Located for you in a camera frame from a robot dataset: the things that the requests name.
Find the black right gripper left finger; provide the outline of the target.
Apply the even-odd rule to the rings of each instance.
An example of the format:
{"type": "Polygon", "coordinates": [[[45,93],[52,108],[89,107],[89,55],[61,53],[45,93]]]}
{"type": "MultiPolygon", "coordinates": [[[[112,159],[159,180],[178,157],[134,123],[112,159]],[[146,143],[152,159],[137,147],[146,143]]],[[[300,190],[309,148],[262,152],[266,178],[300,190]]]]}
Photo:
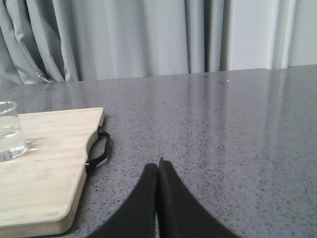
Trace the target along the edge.
{"type": "Polygon", "coordinates": [[[158,168],[145,165],[133,191],[119,209],[90,238],[154,238],[158,168]]]}

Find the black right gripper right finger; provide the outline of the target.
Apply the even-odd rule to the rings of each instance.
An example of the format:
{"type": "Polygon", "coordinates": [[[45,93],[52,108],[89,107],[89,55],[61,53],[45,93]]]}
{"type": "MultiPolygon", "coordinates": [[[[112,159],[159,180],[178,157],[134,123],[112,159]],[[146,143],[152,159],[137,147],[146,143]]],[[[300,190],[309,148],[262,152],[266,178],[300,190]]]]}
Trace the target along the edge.
{"type": "Polygon", "coordinates": [[[195,199],[170,161],[158,168],[158,227],[161,238],[236,238],[195,199]]]}

